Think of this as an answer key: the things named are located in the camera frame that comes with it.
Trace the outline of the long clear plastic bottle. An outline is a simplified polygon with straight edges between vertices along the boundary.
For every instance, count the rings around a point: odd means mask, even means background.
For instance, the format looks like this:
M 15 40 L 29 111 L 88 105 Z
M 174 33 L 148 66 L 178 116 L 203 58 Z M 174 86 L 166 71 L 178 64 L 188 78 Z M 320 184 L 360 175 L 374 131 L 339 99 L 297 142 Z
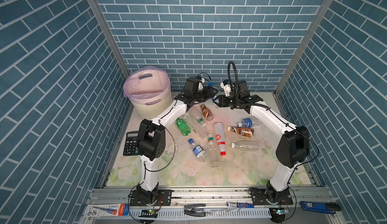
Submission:
M 205 138 L 207 137 L 208 130 L 203 127 L 200 123 L 198 123 L 193 117 L 191 117 L 189 114 L 185 113 L 183 115 L 184 121 L 194 130 L 194 132 L 200 137 Z

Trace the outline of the brown coffee bottle back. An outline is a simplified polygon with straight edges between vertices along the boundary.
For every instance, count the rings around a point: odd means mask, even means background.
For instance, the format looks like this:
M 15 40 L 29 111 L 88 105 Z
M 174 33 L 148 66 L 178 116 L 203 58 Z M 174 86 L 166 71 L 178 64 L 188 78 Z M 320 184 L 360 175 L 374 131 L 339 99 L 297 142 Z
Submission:
M 210 111 L 210 109 L 208 107 L 206 107 L 205 104 L 201 104 L 200 108 L 201 108 L 201 112 L 202 112 L 202 115 L 205 118 L 205 120 L 212 121 L 214 116 L 213 116 L 212 112 Z

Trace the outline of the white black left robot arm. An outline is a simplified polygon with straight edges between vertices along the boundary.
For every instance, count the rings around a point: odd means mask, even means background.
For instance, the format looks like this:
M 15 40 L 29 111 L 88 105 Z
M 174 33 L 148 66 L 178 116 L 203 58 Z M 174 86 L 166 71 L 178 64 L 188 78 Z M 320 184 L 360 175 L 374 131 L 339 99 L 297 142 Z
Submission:
M 163 154 L 166 147 L 166 130 L 181 115 L 195 104 L 203 103 L 216 96 L 219 90 L 213 86 L 204 86 L 201 90 L 189 87 L 174 97 L 172 104 L 152 120 L 144 119 L 140 123 L 136 146 L 139 150 L 142 167 L 142 180 L 137 190 L 144 194 L 152 194 L 158 190 L 156 160 Z

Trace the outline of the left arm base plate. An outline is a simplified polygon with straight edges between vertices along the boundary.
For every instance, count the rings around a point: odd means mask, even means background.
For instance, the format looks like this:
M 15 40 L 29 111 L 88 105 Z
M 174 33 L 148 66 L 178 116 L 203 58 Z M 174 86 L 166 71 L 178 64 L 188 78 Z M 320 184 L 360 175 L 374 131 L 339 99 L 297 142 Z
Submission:
M 132 191 L 130 206 L 170 206 L 172 190 L 158 190 L 154 201 L 142 198 L 137 190 Z

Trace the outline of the clear bottle blue label back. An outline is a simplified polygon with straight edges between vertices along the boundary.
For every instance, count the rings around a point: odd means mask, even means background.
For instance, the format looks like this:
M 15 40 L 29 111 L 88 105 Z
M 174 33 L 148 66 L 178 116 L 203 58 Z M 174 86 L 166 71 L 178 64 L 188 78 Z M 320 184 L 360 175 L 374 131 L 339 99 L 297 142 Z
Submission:
M 212 100 L 212 102 L 214 102 L 214 100 L 218 96 L 219 90 L 216 87 L 214 87 L 213 83 L 209 83 L 208 87 L 209 87 L 209 92 L 210 92 L 211 100 Z

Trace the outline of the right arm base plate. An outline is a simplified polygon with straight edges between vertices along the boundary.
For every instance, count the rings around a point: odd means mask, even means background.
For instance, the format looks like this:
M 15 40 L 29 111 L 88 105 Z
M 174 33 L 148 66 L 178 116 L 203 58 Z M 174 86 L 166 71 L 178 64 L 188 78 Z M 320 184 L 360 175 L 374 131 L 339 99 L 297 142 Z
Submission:
M 261 189 L 251 187 L 248 189 L 248 194 L 252 197 L 254 205 L 293 204 L 289 189 L 278 192 L 273 188 Z

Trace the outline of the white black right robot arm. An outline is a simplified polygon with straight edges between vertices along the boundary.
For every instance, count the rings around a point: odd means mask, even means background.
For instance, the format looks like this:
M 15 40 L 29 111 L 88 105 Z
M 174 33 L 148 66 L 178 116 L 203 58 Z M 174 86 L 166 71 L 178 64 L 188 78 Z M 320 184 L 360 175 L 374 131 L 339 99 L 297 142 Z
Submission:
M 289 189 L 289 182 L 298 166 L 310 153 L 309 131 L 306 127 L 297 127 L 273 111 L 261 97 L 250 95 L 246 81 L 231 82 L 224 80 L 220 84 L 224 94 L 215 97 L 215 104 L 231 109 L 243 109 L 257 117 L 278 136 L 276 157 L 278 164 L 273 177 L 267 184 L 267 195 L 280 196 Z

